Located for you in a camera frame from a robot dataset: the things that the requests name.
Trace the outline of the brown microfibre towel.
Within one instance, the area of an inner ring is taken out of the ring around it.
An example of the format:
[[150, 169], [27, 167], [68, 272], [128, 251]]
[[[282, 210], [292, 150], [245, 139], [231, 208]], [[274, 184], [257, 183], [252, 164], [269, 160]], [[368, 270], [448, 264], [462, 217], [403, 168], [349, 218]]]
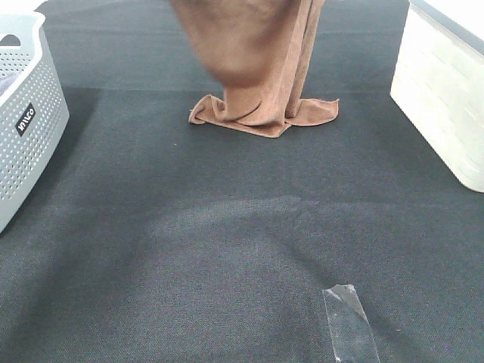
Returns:
[[172, 1], [223, 97], [206, 95], [189, 122], [277, 138], [337, 118], [338, 101], [304, 99], [322, 1]]

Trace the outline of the dark towel in basket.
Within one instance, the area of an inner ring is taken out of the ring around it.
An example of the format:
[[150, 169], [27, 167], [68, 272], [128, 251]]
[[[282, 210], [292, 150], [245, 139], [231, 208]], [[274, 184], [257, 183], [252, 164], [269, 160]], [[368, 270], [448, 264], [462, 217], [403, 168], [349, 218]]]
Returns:
[[7, 76], [1, 77], [0, 82], [0, 94], [1, 94], [1, 102], [4, 102], [6, 99], [9, 99], [12, 92], [14, 91], [14, 83], [18, 78], [17, 73], [11, 73]]

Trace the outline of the black table cloth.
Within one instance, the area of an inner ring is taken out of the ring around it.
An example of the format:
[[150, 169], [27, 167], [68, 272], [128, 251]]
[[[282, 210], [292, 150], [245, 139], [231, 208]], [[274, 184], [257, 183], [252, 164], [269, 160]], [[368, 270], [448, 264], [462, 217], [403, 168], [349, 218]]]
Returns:
[[483, 360], [483, 196], [389, 96], [406, 1], [328, 1], [307, 98], [262, 138], [188, 122], [219, 85], [167, 1], [49, 1], [70, 121], [1, 236], [3, 362], [332, 362], [355, 287], [382, 362]]

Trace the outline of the clear tape strip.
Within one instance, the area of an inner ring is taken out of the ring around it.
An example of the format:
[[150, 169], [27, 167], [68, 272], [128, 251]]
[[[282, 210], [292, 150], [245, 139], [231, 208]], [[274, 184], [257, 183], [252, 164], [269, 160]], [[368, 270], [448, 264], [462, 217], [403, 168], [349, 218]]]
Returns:
[[352, 284], [323, 290], [336, 362], [378, 363], [380, 357], [368, 318]]

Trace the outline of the grey perforated laundry basket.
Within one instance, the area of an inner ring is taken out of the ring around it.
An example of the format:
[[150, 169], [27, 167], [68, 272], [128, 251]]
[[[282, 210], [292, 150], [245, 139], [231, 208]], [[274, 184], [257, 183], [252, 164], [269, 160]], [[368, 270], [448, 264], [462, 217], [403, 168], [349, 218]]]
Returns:
[[50, 161], [70, 113], [45, 36], [45, 15], [2, 13], [1, 226], [5, 228]]

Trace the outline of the white plastic storage bin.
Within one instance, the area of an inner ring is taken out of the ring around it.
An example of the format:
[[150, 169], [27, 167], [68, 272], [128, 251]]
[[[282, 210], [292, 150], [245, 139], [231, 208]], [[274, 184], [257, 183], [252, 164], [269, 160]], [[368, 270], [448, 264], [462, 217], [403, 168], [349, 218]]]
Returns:
[[411, 1], [390, 96], [472, 191], [483, 191], [483, 3]]

